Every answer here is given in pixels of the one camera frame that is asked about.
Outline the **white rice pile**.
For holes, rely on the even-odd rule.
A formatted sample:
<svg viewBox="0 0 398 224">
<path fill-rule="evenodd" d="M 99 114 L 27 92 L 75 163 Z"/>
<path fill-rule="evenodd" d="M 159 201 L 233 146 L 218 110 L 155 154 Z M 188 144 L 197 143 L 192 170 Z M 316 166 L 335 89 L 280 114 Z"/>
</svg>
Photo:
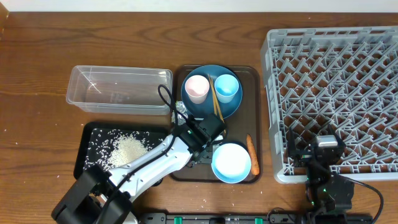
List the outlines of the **white rice pile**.
<svg viewBox="0 0 398 224">
<path fill-rule="evenodd" d="M 95 128 L 91 132 L 83 169 L 104 171 L 125 165 L 150 151 L 149 132 Z"/>
</svg>

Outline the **dark blue plate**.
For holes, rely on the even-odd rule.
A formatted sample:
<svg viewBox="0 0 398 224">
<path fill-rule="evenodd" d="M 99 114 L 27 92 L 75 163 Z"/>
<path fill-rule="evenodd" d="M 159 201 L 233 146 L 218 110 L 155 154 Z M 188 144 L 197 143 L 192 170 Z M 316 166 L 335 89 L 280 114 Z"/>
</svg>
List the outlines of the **dark blue plate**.
<svg viewBox="0 0 398 224">
<path fill-rule="evenodd" d="M 180 82 L 180 87 L 181 87 L 180 96 L 181 100 L 183 101 L 186 109 L 190 114 L 192 114 L 196 118 L 204 118 L 206 115 L 213 113 L 214 112 L 213 97 L 211 90 L 209 90 L 209 94 L 207 95 L 203 103 L 201 104 L 193 103 L 190 100 L 188 93 L 185 90 L 185 82 L 194 75 L 201 75 L 206 78 L 209 75 L 215 82 L 219 76 L 226 74 L 231 75 L 238 80 L 239 89 L 237 91 L 237 94 L 235 94 L 234 98 L 229 103 L 219 102 L 221 113 L 224 118 L 228 118 L 233 113 L 235 113 L 240 107 L 240 104 L 242 102 L 243 88 L 236 74 L 229 68 L 220 65 L 203 65 L 203 66 L 183 65 L 180 68 L 178 75 L 178 80 Z"/>
</svg>

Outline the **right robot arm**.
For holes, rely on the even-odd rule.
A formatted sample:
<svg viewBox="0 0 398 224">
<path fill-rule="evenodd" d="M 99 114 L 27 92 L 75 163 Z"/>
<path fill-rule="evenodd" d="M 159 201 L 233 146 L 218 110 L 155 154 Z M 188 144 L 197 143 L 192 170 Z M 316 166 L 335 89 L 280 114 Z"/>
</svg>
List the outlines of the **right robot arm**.
<svg viewBox="0 0 398 224">
<path fill-rule="evenodd" d="M 305 168 L 306 196 L 313 208 L 302 217 L 304 223 L 346 223 L 345 211 L 352 208 L 354 184 L 332 174 L 346 144 L 331 126 L 326 135 L 318 135 L 307 147 L 299 147 L 294 131 L 288 132 L 287 152 L 294 167 Z"/>
</svg>

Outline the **pink cup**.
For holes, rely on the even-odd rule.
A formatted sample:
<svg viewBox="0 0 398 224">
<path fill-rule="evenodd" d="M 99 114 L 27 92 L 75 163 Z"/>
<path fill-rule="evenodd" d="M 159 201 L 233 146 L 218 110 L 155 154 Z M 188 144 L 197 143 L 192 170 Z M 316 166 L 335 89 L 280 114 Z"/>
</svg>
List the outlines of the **pink cup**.
<svg viewBox="0 0 398 224">
<path fill-rule="evenodd" d="M 185 82 L 184 89 L 192 103 L 201 104 L 206 100 L 210 84 L 204 76 L 194 75 Z"/>
</svg>

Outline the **left wooden chopstick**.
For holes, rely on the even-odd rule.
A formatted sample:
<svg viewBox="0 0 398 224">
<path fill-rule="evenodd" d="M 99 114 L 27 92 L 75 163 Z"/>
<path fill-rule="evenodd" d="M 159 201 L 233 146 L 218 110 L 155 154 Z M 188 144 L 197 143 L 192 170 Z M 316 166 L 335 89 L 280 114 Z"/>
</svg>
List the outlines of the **left wooden chopstick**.
<svg viewBox="0 0 398 224">
<path fill-rule="evenodd" d="M 207 76 L 208 76 L 208 81 L 210 83 L 210 90 L 211 90 L 211 95 L 212 95 L 214 114 L 218 115 L 218 110 L 217 110 L 217 106 L 216 106 L 216 95 L 215 95 L 215 91 L 214 91 L 214 88 L 213 88 L 213 81 L 212 81 L 212 79 L 211 79 L 209 74 Z"/>
</svg>

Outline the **aluminium foil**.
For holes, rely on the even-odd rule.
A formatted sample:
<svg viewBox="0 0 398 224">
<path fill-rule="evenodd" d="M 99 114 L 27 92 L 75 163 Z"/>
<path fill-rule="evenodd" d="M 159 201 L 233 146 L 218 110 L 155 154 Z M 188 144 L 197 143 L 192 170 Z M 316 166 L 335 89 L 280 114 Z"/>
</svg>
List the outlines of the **aluminium foil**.
<svg viewBox="0 0 398 224">
<path fill-rule="evenodd" d="M 175 108 L 177 109 L 177 113 L 175 111 L 172 111 L 171 122 L 173 124 L 177 123 L 178 125 L 186 123 L 186 120 L 188 119 L 188 111 L 184 103 L 182 101 L 177 101 L 175 103 Z"/>
</svg>

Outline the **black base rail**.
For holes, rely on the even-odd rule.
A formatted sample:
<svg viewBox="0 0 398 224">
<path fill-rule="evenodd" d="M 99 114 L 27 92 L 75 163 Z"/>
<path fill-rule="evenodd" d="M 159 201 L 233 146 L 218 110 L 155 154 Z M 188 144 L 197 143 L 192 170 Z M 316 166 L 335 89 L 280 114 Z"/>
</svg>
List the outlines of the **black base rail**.
<svg viewBox="0 0 398 224">
<path fill-rule="evenodd" d="M 319 215 L 313 221 L 306 215 L 271 212 L 269 215 L 167 215 L 145 213 L 138 224 L 305 224 L 347 223 L 368 224 L 373 218 L 368 215 Z"/>
</svg>

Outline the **black waste tray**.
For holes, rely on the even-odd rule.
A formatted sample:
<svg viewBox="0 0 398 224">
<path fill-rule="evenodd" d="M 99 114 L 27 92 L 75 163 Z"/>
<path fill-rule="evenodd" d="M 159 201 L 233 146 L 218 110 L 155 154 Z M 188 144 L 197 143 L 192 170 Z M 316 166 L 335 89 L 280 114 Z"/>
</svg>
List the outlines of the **black waste tray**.
<svg viewBox="0 0 398 224">
<path fill-rule="evenodd" d="M 128 123 L 110 123 L 94 121 L 85 125 L 81 137 L 74 178 L 78 179 L 83 171 L 98 165 L 103 171 L 120 165 L 111 159 L 111 153 L 118 147 L 121 139 L 133 139 L 140 142 L 145 150 L 150 151 L 160 144 L 168 131 L 158 126 L 143 126 Z"/>
</svg>

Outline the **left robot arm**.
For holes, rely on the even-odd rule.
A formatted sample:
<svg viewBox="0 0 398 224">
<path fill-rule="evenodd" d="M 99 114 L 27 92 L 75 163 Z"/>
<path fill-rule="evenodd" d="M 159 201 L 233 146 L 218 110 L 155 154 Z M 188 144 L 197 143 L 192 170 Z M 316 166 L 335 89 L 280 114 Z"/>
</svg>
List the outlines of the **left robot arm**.
<svg viewBox="0 0 398 224">
<path fill-rule="evenodd" d="M 199 157 L 226 128 L 215 114 L 176 126 L 157 147 L 136 160 L 103 171 L 83 171 L 51 216 L 57 223 L 137 223 L 132 203 L 160 179 Z"/>
</svg>

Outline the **grey dishwasher rack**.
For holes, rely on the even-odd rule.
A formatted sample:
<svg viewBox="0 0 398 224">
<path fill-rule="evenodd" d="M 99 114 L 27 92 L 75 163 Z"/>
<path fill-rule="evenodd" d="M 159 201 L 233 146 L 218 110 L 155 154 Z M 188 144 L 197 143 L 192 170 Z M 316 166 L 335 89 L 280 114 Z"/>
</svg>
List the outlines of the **grey dishwasher rack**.
<svg viewBox="0 0 398 224">
<path fill-rule="evenodd" d="M 331 127 L 346 148 L 331 171 L 397 179 L 397 28 L 270 30 L 261 48 L 274 178 L 305 181 L 287 138 L 307 146 Z"/>
</svg>

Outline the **clear plastic bin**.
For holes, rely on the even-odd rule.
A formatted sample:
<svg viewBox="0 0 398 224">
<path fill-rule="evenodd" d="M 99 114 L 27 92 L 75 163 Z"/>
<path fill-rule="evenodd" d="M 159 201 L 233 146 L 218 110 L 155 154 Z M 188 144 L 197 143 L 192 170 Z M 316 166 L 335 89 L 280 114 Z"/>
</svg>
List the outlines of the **clear plastic bin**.
<svg viewBox="0 0 398 224">
<path fill-rule="evenodd" d="M 77 65 L 72 69 L 66 101 L 85 112 L 167 115 L 158 86 L 172 90 L 168 69 Z"/>
</svg>

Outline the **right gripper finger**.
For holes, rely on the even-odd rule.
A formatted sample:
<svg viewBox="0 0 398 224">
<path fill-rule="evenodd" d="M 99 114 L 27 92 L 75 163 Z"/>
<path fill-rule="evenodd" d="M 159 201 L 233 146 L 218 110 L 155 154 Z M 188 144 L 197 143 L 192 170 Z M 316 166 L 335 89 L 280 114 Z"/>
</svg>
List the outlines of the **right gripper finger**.
<svg viewBox="0 0 398 224">
<path fill-rule="evenodd" d="M 333 135 L 335 137 L 337 145 L 344 145 L 343 140 L 336 134 L 335 130 L 330 124 L 327 126 L 327 132 L 329 135 Z"/>
<path fill-rule="evenodd" d="M 289 128 L 288 131 L 287 152 L 297 152 L 296 143 L 295 143 L 295 133 L 292 128 Z"/>
</svg>

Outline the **light blue cup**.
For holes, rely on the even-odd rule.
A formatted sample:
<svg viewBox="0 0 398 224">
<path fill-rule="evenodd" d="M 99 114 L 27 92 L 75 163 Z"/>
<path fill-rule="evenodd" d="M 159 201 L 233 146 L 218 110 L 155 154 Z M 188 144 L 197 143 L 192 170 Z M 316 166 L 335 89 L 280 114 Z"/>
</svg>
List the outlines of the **light blue cup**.
<svg viewBox="0 0 398 224">
<path fill-rule="evenodd" d="M 229 103 L 239 90 L 238 79 L 229 74 L 220 75 L 215 81 L 215 91 L 218 101 Z"/>
</svg>

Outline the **light blue bowl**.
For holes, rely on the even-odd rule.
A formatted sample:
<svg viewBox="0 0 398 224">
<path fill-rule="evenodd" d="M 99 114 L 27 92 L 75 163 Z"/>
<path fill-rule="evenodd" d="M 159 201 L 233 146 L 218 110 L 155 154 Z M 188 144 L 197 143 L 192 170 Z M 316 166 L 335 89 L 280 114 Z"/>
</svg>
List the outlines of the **light blue bowl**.
<svg viewBox="0 0 398 224">
<path fill-rule="evenodd" d="M 251 172 L 251 158 L 241 145 L 225 143 L 214 151 L 211 169 L 220 181 L 237 184 Z"/>
</svg>

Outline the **orange carrot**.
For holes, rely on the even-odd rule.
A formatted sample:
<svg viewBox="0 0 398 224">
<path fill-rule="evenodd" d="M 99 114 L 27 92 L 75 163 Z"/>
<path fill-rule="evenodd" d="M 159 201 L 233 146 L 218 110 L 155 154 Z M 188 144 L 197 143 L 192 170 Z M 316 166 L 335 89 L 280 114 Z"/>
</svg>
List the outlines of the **orange carrot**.
<svg viewBox="0 0 398 224">
<path fill-rule="evenodd" d="M 258 175 L 260 173 L 259 162 L 257 159 L 257 154 L 254 147 L 254 143 L 252 141 L 252 137 L 249 134 L 247 134 L 246 136 L 246 144 L 251 159 L 251 174 Z"/>
</svg>

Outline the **right wooden chopstick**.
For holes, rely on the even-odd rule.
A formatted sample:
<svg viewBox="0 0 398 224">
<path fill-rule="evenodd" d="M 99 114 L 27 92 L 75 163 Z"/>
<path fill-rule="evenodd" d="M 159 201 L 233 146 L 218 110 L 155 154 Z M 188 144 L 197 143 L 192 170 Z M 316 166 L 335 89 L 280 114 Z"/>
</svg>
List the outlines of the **right wooden chopstick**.
<svg viewBox="0 0 398 224">
<path fill-rule="evenodd" d="M 220 120 L 222 120 L 222 122 L 224 122 L 223 115 L 222 115 L 222 112 L 221 112 L 220 105 L 219 105 L 219 103 L 218 103 L 218 98 L 217 98 L 217 96 L 216 96 L 216 106 L 217 106 L 217 110 L 218 110 L 218 115 L 217 115 L 217 116 L 219 117 Z"/>
</svg>

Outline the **wooden chopstick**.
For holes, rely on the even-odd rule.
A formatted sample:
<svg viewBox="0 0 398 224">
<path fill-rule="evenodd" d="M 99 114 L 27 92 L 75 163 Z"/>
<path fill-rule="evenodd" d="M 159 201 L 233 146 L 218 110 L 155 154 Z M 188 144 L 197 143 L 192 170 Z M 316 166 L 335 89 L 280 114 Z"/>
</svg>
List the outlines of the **wooden chopstick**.
<svg viewBox="0 0 398 224">
<path fill-rule="evenodd" d="M 224 122 L 223 115 L 222 115 L 222 112 L 221 112 L 220 105 L 219 105 L 219 103 L 218 103 L 218 98 L 217 98 L 217 96 L 216 96 L 216 106 L 217 106 L 217 110 L 218 110 L 218 115 L 217 115 L 217 116 L 219 117 L 220 120 L 222 120 L 222 122 Z"/>
<path fill-rule="evenodd" d="M 212 81 L 212 79 L 211 79 L 209 74 L 207 76 L 208 76 L 208 81 L 210 83 L 210 90 L 211 90 L 211 95 L 212 95 L 214 114 L 218 115 L 218 110 L 217 110 L 217 106 L 216 106 L 216 95 L 215 95 L 215 91 L 214 91 L 214 88 L 213 88 L 213 81 Z"/>
</svg>

